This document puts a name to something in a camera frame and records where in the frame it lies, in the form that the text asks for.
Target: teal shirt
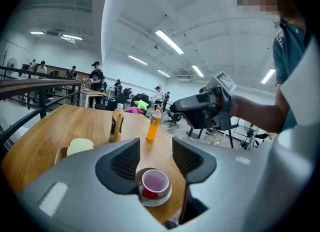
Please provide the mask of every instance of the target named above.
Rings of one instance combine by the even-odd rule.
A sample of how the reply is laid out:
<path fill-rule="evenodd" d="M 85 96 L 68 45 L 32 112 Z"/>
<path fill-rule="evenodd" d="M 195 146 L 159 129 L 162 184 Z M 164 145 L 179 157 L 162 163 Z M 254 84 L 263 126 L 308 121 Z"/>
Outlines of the teal shirt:
<path fill-rule="evenodd" d="M 293 24 L 280 21 L 281 31 L 273 42 L 274 68 L 276 83 L 283 84 L 295 70 L 303 57 L 310 40 L 308 30 L 301 30 Z M 282 130 L 296 126 L 295 116 L 290 109 Z"/>

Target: pink pillow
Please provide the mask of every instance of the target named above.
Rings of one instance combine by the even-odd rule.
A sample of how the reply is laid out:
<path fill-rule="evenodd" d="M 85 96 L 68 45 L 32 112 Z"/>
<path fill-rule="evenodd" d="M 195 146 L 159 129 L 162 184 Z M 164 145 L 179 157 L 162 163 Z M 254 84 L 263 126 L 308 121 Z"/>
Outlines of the pink pillow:
<path fill-rule="evenodd" d="M 143 114 L 143 111 L 141 109 L 138 109 L 136 106 L 132 106 L 130 107 L 128 110 L 126 110 L 125 112 L 128 113 L 133 113 L 133 114 Z"/>

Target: ceiling light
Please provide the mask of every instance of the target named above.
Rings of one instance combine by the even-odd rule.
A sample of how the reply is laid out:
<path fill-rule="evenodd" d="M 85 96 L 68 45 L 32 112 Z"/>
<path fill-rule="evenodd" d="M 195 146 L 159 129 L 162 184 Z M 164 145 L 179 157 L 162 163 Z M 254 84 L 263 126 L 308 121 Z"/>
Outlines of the ceiling light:
<path fill-rule="evenodd" d="M 72 39 L 77 39 L 77 40 L 83 40 L 82 37 L 73 36 L 73 35 L 69 35 L 69 34 L 62 34 L 62 36 L 65 37 L 65 38 L 72 38 Z"/>
<path fill-rule="evenodd" d="M 275 71 L 276 71 L 275 69 L 270 68 L 268 74 L 266 74 L 264 79 L 261 81 L 261 84 L 265 84 L 270 79 L 270 77 L 274 74 Z"/>
<path fill-rule="evenodd" d="M 195 70 L 195 72 L 198 73 L 198 75 L 202 78 L 204 78 L 204 74 L 201 73 L 200 69 L 196 66 L 196 65 L 193 65 L 192 68 Z"/>
<path fill-rule="evenodd" d="M 167 36 L 161 29 L 159 29 L 155 34 L 160 37 L 163 41 L 165 41 L 168 45 L 170 45 L 178 54 L 184 54 L 184 51 L 171 40 L 169 36 Z"/>
<path fill-rule="evenodd" d="M 148 63 L 145 63 L 145 62 L 142 61 L 141 59 L 138 59 L 138 58 L 133 57 L 133 56 L 131 56 L 131 55 L 129 55 L 128 57 L 131 58 L 131 59 L 133 59 L 133 60 L 135 60 L 135 61 L 137 61 L 137 62 L 141 62 L 141 63 L 144 64 L 144 65 L 148 65 Z"/>
<path fill-rule="evenodd" d="M 30 32 L 32 35 L 44 35 L 45 33 L 42 31 L 38 31 L 38 32 Z"/>
<path fill-rule="evenodd" d="M 165 75 L 166 77 L 170 77 L 170 75 L 166 74 L 165 72 L 162 72 L 161 70 L 158 69 L 158 72 L 160 72 L 161 74 Z"/>

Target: red cup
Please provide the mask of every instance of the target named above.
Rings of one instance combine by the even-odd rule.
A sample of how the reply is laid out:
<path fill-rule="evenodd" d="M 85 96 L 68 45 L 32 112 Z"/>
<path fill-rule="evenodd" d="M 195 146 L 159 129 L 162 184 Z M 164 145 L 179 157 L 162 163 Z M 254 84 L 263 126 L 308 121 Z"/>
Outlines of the red cup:
<path fill-rule="evenodd" d="M 169 179 L 160 170 L 147 170 L 142 175 L 143 190 L 142 195 L 146 198 L 156 198 L 159 193 L 164 192 L 169 187 Z"/>

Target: green pillow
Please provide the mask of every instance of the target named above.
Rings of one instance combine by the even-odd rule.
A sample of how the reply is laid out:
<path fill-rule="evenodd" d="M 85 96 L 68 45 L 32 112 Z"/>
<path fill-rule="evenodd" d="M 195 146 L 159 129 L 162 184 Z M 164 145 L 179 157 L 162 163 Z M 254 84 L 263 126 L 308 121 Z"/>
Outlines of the green pillow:
<path fill-rule="evenodd" d="M 139 101 L 136 100 L 136 101 L 134 102 L 134 104 L 136 104 L 136 105 L 138 106 L 138 109 L 139 109 L 139 110 L 148 111 L 148 108 L 147 108 L 147 107 L 149 106 L 149 104 L 146 103 L 146 102 L 144 102 L 142 99 L 140 99 Z"/>

